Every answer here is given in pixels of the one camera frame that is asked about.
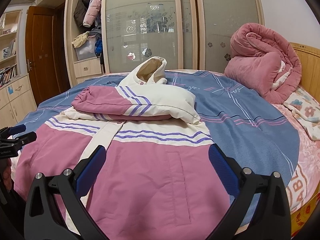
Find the left hand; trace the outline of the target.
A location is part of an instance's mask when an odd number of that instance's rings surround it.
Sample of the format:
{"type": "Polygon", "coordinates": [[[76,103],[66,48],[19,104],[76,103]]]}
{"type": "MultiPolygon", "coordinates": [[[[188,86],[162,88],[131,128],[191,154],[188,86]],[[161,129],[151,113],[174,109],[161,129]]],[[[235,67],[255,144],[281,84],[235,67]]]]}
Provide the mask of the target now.
{"type": "Polygon", "coordinates": [[[11,179],[11,159],[5,160],[5,168],[1,171],[4,186],[7,191],[10,192],[12,189],[12,179],[11,179]]]}

